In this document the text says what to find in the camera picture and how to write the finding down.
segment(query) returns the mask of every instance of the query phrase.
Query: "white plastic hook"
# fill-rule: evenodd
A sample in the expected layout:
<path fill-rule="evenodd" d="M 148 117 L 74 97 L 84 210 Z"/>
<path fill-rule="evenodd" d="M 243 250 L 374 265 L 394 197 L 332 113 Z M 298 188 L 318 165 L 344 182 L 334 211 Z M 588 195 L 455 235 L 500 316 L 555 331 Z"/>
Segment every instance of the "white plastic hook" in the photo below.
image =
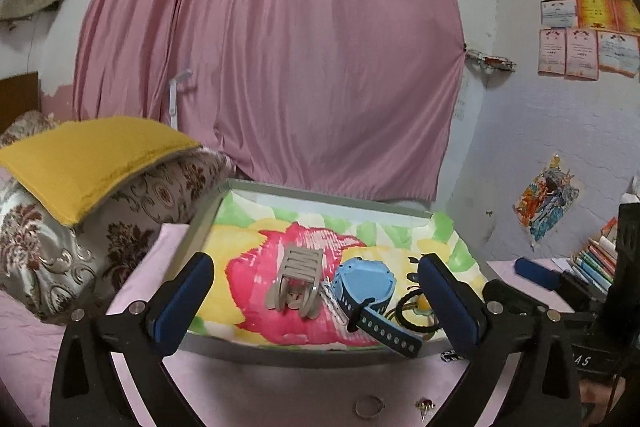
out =
<path fill-rule="evenodd" d="M 177 87 L 178 82 L 187 80 L 193 74 L 191 70 L 184 70 L 182 73 L 175 75 L 169 80 L 169 118 L 171 128 L 178 130 L 178 104 L 177 104 Z"/>

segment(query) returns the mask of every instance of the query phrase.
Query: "pink bedsheet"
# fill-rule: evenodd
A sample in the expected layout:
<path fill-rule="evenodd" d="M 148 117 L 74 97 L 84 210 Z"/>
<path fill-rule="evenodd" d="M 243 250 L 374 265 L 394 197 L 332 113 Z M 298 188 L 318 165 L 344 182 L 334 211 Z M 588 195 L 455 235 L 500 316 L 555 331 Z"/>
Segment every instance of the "pink bedsheet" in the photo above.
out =
<path fill-rule="evenodd" d="M 164 272 L 187 225 L 164 225 L 158 241 L 133 272 L 110 306 L 119 313 L 133 300 L 147 300 Z M 549 295 L 524 287 L 513 274 L 513 262 L 493 265 L 507 282 L 529 290 L 542 301 Z M 63 328 L 43 325 L 11 297 L 0 293 L 0 378 L 34 426 L 49 420 L 49 393 Z M 114 361 L 124 390 L 143 427 L 154 425 L 121 355 Z M 506 393 L 516 359 L 511 359 L 478 426 L 489 426 Z M 459 380 L 465 362 L 444 363 L 438 356 L 393 365 L 357 369 L 284 369 L 238 365 L 178 351 L 165 365 L 191 406 L 210 427 L 341 425 L 361 427 L 354 401 L 373 394 L 386 408 L 376 425 L 415 427 L 420 415 L 414 403 L 421 397 L 441 405 Z"/>

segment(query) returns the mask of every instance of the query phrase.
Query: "pink curtain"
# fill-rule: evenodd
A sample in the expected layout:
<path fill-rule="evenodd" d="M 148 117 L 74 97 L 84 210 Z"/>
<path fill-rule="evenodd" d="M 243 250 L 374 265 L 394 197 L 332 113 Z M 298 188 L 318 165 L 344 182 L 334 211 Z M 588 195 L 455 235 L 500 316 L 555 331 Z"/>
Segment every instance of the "pink curtain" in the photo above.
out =
<path fill-rule="evenodd" d="M 434 198 L 464 61 L 456 0 L 93 0 L 81 118 L 166 120 L 252 178 L 372 199 Z"/>

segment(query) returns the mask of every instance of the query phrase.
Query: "stack of books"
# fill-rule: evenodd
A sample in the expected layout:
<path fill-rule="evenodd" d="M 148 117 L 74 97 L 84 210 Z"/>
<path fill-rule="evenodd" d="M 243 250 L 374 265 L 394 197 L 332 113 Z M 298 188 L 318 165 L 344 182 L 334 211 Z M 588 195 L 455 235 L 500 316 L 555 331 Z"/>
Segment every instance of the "stack of books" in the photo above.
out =
<path fill-rule="evenodd" d="M 603 293 L 608 293 L 616 272 L 617 231 L 618 221 L 614 217 L 600 230 L 600 234 L 590 237 L 588 244 L 572 255 L 569 260 L 572 270 L 578 277 L 592 283 Z"/>

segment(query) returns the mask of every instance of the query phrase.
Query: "yellow bead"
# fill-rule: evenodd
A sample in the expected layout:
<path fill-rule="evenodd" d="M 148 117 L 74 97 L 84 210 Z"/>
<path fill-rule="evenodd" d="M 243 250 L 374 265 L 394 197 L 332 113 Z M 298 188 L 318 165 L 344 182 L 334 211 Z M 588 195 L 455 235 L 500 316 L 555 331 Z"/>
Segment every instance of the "yellow bead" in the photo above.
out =
<path fill-rule="evenodd" d="M 421 312 L 428 312 L 429 310 L 431 310 L 431 305 L 429 304 L 427 297 L 425 297 L 424 295 L 420 295 L 418 297 L 416 305 L 418 310 L 420 310 Z"/>

